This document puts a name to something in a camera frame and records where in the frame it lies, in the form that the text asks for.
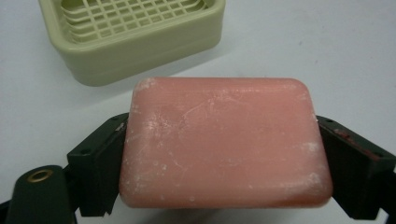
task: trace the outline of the white powdery residue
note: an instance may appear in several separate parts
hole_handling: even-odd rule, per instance
[[[301,101],[306,101],[306,100],[308,100],[308,95],[305,92],[305,93],[299,95],[298,99],[301,100]]]
[[[183,167],[182,165],[180,165],[180,164],[177,162],[177,160],[173,160],[173,163],[174,163],[177,167],[179,167],[179,168],[181,169],[181,171],[182,171],[182,173],[181,173],[181,175],[180,175],[180,178],[179,178],[178,182],[175,183],[175,186],[179,188],[179,187],[180,187],[180,184],[183,182],[183,179],[184,179],[184,176],[185,176],[186,172],[189,170],[189,167]]]
[[[146,124],[146,127],[149,130],[156,130],[159,127],[158,121],[156,119],[148,120],[147,124]]]
[[[324,164],[319,165],[318,168],[319,168],[319,170],[328,170],[328,169],[329,169],[329,168],[328,168],[326,165],[324,165]]]
[[[230,95],[230,91],[228,91],[228,90],[220,90],[219,92],[217,92],[217,94],[215,94],[215,98],[216,98],[216,100],[219,100],[219,101],[228,101],[228,100],[232,99],[232,97]]]
[[[135,90],[142,91],[142,90],[150,88],[151,86],[154,86],[156,83],[157,83],[157,81],[155,80],[155,78],[149,77],[149,78],[146,78],[146,79],[140,81],[140,83],[135,87]]]
[[[136,183],[134,186],[134,193],[140,193],[147,185]]]
[[[320,184],[321,183],[320,175],[316,173],[310,174],[308,177],[308,182],[310,184]]]
[[[157,144],[157,148],[163,148],[163,141],[160,141],[160,142]]]
[[[297,86],[294,83],[284,84],[282,87],[283,87],[283,89],[290,90],[290,91],[297,89]]]
[[[294,183],[281,183],[279,186],[284,190],[285,197],[289,198],[289,196],[298,193],[302,184],[303,181],[298,181]]]
[[[139,110],[139,105],[132,105],[131,111],[132,111],[132,113],[135,113],[135,114],[141,114],[141,112]]]
[[[244,161],[246,161],[246,159],[237,159],[237,160],[227,159],[227,160],[222,160],[219,163],[219,167],[234,167],[234,166],[240,165]]]
[[[302,150],[308,150],[309,152],[316,152],[319,150],[318,143],[308,142],[302,145]]]
[[[214,113],[215,112],[215,100],[208,99],[207,102],[209,103],[209,113]]]
[[[122,163],[129,165],[128,159],[124,159],[124,160],[122,161]]]
[[[315,122],[318,122],[318,117],[315,113],[312,114],[312,118],[314,119]]]
[[[189,109],[188,111],[186,111],[181,117],[186,120],[186,118],[189,116],[190,113],[195,112],[195,111],[199,111],[200,109],[202,109],[202,111],[205,111],[205,106],[206,106],[206,102],[203,101],[198,105],[195,105],[194,107],[192,107],[191,109]]]
[[[134,141],[135,139],[139,138],[141,135],[142,134],[140,134],[140,133],[134,134],[134,136],[132,137],[131,141]]]

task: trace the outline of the soap residue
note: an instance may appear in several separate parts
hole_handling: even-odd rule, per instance
[[[319,195],[323,191],[326,191],[327,188],[323,184],[321,176],[317,173],[311,173],[294,182],[282,183],[280,187],[285,190],[287,198],[304,192],[310,195]]]
[[[132,111],[132,113],[135,113],[135,114],[141,114],[141,112],[139,110],[139,105],[137,105],[137,104],[132,105],[131,111]]]
[[[315,142],[304,143],[301,145],[301,149],[308,152],[317,152],[319,150],[319,144]]]
[[[149,78],[146,78],[146,79],[140,81],[136,85],[134,90],[135,91],[142,91],[142,90],[150,88],[151,86],[154,86],[155,84],[157,84],[157,81],[155,80],[155,78],[154,77],[149,77]]]

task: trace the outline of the plastic grate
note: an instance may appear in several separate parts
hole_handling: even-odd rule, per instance
[[[108,38],[207,9],[204,0],[63,0],[73,42]]]

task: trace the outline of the white table surface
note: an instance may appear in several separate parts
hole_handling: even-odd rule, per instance
[[[0,202],[16,179],[129,111],[134,84],[153,76],[294,77],[318,115],[396,154],[396,1],[227,2],[213,49],[104,87],[76,82],[49,42],[37,1],[0,1]],[[375,222],[384,223],[381,212]],[[334,200],[318,209],[131,209],[116,201],[83,223],[358,223]]]

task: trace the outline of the soap bar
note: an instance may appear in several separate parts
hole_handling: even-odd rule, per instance
[[[134,88],[120,196],[131,207],[312,207],[332,181],[307,87],[152,77]]]

